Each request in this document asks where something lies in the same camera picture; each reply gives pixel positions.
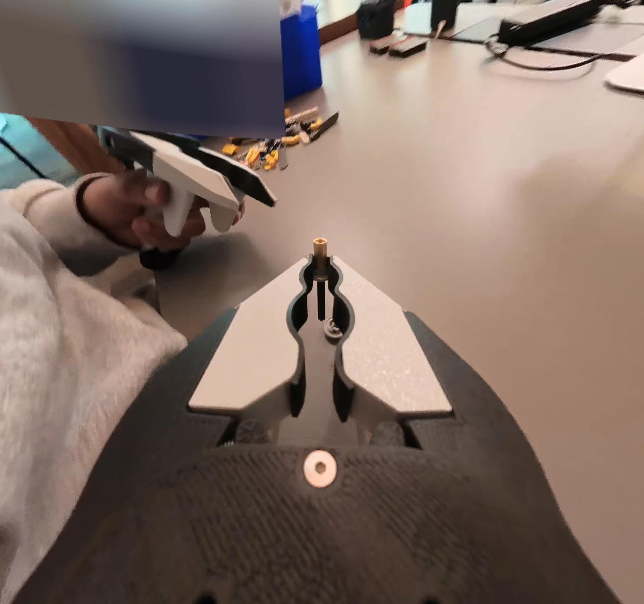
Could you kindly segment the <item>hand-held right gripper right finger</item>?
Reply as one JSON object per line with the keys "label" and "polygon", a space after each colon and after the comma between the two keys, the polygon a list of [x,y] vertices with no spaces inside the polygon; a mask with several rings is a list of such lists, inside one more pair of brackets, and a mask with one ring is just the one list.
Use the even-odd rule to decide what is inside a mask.
{"label": "hand-held right gripper right finger", "polygon": [[329,290],[339,334],[332,396],[340,421],[372,435],[381,423],[451,417],[451,401],[403,308],[336,256]]}

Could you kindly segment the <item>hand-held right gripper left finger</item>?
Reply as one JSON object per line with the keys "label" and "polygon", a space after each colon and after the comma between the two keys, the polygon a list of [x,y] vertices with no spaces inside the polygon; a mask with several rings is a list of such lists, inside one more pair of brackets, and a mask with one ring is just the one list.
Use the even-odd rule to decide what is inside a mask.
{"label": "hand-held right gripper left finger", "polygon": [[277,437],[305,395],[300,336],[307,322],[307,259],[238,305],[188,406],[200,414],[261,423]]}

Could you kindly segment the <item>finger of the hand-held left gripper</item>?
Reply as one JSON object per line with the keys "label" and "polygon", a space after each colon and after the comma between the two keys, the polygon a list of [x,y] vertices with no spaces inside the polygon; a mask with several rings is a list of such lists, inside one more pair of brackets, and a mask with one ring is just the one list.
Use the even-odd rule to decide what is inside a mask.
{"label": "finger of the hand-held left gripper", "polygon": [[219,233],[230,230],[239,211],[240,193],[224,175],[189,157],[172,143],[137,132],[132,136],[152,150],[151,172],[169,187],[163,219],[172,237],[178,238],[183,232],[197,197],[207,202],[214,229]]}
{"label": "finger of the hand-held left gripper", "polygon": [[243,206],[246,197],[251,197],[266,207],[274,208],[277,197],[262,178],[250,167],[211,149],[198,149],[198,160],[214,172],[214,181],[206,183],[198,197],[209,207],[215,231],[223,234],[237,223],[239,211],[232,210],[232,199]]}

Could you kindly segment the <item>person's left forearm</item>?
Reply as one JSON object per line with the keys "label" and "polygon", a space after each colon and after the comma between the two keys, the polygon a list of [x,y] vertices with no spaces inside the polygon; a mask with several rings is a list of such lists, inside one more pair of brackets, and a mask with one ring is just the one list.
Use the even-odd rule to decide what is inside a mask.
{"label": "person's left forearm", "polygon": [[93,173],[69,187],[52,180],[30,180],[2,189],[1,201],[33,225],[69,270],[90,277],[137,252],[135,246],[109,237],[85,210],[86,189],[102,179],[110,181],[115,176]]}

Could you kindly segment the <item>partly built lego model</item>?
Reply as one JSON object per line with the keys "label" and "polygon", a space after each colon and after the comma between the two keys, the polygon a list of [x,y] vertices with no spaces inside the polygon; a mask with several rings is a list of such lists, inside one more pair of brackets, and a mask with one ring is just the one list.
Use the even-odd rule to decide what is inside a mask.
{"label": "partly built lego model", "polygon": [[231,157],[255,171],[271,171],[287,167],[286,150],[297,145],[299,141],[299,138],[286,136],[265,140],[231,138],[220,151],[226,157]]}

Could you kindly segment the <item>small heap of lego pieces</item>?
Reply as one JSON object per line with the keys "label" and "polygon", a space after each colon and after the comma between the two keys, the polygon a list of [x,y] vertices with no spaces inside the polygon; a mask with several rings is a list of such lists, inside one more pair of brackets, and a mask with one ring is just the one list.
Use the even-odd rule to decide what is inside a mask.
{"label": "small heap of lego pieces", "polygon": [[280,139],[282,145],[291,147],[297,144],[310,144],[318,141],[339,121],[339,111],[323,118],[318,106],[306,108],[286,116],[285,130]]}

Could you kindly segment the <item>person's left hand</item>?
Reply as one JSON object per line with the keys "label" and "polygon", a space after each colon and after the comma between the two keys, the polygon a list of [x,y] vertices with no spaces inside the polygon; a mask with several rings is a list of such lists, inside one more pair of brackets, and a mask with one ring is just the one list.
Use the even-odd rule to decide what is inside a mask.
{"label": "person's left hand", "polygon": [[207,202],[193,200],[180,236],[173,237],[162,217],[170,192],[165,181],[150,178],[145,171],[101,174],[81,185],[78,209],[86,223],[120,246],[181,250],[204,233],[201,209]]}

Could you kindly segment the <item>blue plastic bin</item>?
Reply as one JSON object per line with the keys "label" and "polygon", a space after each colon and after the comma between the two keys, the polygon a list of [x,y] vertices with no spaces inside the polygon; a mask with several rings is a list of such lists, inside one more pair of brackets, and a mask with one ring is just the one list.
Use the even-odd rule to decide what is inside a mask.
{"label": "blue plastic bin", "polygon": [[284,99],[290,101],[323,84],[316,8],[302,4],[281,20],[280,32]]}

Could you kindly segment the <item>grey zipped sweatshirt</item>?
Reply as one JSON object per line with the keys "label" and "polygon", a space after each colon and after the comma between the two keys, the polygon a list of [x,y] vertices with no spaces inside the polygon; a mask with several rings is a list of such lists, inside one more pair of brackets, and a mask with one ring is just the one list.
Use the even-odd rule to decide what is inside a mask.
{"label": "grey zipped sweatshirt", "polygon": [[145,302],[78,278],[1,204],[1,602],[68,521],[107,440],[187,345]]}

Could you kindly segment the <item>wooden-edged neighbouring table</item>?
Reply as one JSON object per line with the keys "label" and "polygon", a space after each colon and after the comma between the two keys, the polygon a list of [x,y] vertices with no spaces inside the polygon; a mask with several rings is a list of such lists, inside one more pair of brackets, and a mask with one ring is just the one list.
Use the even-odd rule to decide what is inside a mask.
{"label": "wooden-edged neighbouring table", "polygon": [[356,12],[366,0],[301,0],[316,9],[320,45],[326,45],[357,30]]}

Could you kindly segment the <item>black charger block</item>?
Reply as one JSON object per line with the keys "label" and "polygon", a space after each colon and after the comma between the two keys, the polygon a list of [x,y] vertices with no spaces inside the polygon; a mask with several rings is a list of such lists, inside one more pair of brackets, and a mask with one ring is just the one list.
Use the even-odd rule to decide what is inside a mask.
{"label": "black charger block", "polygon": [[375,41],[393,33],[398,0],[366,0],[356,11],[357,29],[363,41]]}

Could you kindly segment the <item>black battery charger stand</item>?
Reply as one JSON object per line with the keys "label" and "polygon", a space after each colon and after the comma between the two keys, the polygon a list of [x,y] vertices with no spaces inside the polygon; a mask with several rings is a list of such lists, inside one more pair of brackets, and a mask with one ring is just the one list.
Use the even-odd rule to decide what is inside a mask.
{"label": "black battery charger stand", "polygon": [[433,37],[453,28],[461,0],[430,0],[430,29]]}

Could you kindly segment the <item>black power brick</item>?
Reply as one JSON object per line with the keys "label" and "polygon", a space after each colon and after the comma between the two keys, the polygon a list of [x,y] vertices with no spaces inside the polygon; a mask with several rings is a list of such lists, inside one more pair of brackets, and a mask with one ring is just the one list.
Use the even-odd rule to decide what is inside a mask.
{"label": "black power brick", "polygon": [[531,46],[588,23],[608,0],[549,0],[503,18],[495,40],[506,46]]}

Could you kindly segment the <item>white computer mouse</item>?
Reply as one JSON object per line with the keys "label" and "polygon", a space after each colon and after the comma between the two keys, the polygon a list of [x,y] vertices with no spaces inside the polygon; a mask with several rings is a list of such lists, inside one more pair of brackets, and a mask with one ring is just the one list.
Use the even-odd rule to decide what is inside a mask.
{"label": "white computer mouse", "polygon": [[643,95],[643,54],[608,72],[604,83],[617,91]]}

